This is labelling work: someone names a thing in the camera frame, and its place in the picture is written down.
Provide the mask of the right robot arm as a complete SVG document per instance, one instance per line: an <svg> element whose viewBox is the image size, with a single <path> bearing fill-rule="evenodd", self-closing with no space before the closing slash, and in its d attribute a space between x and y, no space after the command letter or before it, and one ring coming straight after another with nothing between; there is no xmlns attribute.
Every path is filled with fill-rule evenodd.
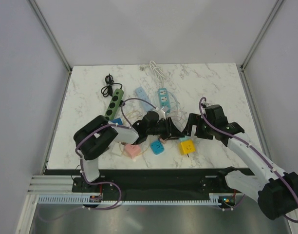
<svg viewBox="0 0 298 234"><path fill-rule="evenodd" d="M235 189L256 201L262 213L270 220L298 209L298 174L287 173L276 165L252 143L250 137L236 122L228 122L220 105L199 104L200 114L190 113L183 130L201 139L216 139L233 151L254 173L254 177L244 175L238 169L229 167L221 171L216 186L222 192Z"/></svg>

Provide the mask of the yellow cube socket hub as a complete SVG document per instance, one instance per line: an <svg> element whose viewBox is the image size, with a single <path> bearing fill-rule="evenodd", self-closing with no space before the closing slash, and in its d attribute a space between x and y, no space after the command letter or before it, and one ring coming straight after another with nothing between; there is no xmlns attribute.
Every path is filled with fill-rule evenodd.
<svg viewBox="0 0 298 234"><path fill-rule="evenodd" d="M192 140L186 140L179 143L179 151L181 155L187 155L195 152L195 147Z"/></svg>

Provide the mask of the pink cube socket adapter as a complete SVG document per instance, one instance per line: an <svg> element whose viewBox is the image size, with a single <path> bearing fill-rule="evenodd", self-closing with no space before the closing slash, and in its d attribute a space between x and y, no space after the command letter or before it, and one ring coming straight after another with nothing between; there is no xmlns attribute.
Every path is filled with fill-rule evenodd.
<svg viewBox="0 0 298 234"><path fill-rule="evenodd" d="M126 144L124 151L130 158L134 159L141 154L141 147L139 145Z"/></svg>

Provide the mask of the green power strip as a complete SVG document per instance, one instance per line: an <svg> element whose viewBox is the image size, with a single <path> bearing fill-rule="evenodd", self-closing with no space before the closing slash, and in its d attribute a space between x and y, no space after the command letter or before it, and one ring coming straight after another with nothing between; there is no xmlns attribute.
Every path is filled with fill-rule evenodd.
<svg viewBox="0 0 298 234"><path fill-rule="evenodd" d="M111 101L104 115L104 117L107 120L115 119L123 95L124 95L124 91L122 89L115 89L115 91L113 92Z"/></svg>

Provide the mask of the blue plug adapter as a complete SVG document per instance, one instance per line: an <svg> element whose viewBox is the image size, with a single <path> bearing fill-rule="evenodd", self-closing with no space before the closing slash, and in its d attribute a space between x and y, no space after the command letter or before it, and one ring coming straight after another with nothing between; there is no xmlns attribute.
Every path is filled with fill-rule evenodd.
<svg viewBox="0 0 298 234"><path fill-rule="evenodd" d="M151 143L150 148L155 155L159 155L165 150L162 143L158 140Z"/></svg>

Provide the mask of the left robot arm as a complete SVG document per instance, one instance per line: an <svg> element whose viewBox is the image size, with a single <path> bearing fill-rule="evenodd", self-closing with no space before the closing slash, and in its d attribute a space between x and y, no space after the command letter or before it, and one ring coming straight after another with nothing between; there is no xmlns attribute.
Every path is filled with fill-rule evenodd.
<svg viewBox="0 0 298 234"><path fill-rule="evenodd" d="M113 142L131 145L143 143L148 136L160 136L163 140L179 139L184 134L169 117L160 118L156 111L149 111L132 126L108 121L99 115L79 129L73 136L75 153L80 157L83 186L90 192L100 186L98 158L109 149Z"/></svg>

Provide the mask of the teal power strip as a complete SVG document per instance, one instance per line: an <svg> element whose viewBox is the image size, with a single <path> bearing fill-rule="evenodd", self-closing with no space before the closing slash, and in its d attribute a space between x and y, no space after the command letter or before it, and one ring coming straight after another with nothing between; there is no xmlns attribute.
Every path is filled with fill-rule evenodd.
<svg viewBox="0 0 298 234"><path fill-rule="evenodd" d="M170 101L169 95L166 88L159 88L158 91L158 100L161 108L167 108L167 111L170 111Z"/></svg>

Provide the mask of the light blue power strip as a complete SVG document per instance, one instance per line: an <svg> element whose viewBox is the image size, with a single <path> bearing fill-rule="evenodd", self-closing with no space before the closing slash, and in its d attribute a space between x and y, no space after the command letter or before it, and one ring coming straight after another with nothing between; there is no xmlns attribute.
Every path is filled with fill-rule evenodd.
<svg viewBox="0 0 298 234"><path fill-rule="evenodd" d="M143 87L138 87L135 89L135 93L137 98L141 99L140 103L144 109L145 112L153 111L154 107L151 104L151 101L146 93L146 91L143 89Z"/></svg>

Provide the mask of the light teal charger plug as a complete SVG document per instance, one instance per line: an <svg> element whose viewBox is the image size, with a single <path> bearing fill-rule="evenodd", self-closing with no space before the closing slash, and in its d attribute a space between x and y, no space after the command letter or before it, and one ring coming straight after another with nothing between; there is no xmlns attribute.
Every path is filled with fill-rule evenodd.
<svg viewBox="0 0 298 234"><path fill-rule="evenodd" d="M180 142L184 142L184 141L187 141L187 140L188 140L188 137L186 137L186 136L179 138L179 141Z"/></svg>

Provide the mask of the blue cube socket adapter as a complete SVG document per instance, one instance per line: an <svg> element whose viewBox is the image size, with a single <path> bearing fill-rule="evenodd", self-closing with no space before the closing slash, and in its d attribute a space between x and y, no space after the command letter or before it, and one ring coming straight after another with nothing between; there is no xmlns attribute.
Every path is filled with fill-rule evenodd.
<svg viewBox="0 0 298 234"><path fill-rule="evenodd" d="M114 124L123 125L122 119L120 117L113 119L111 122Z"/></svg>

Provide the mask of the white charger block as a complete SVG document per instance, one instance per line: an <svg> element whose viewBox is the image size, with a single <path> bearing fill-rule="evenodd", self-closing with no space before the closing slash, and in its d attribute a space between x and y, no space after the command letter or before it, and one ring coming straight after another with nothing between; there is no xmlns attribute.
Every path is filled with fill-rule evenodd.
<svg viewBox="0 0 298 234"><path fill-rule="evenodd" d="M113 155L116 155L116 156L121 156L122 155L122 150L120 148L120 144L119 143L115 143L112 147L112 150L111 150L111 153Z"/></svg>

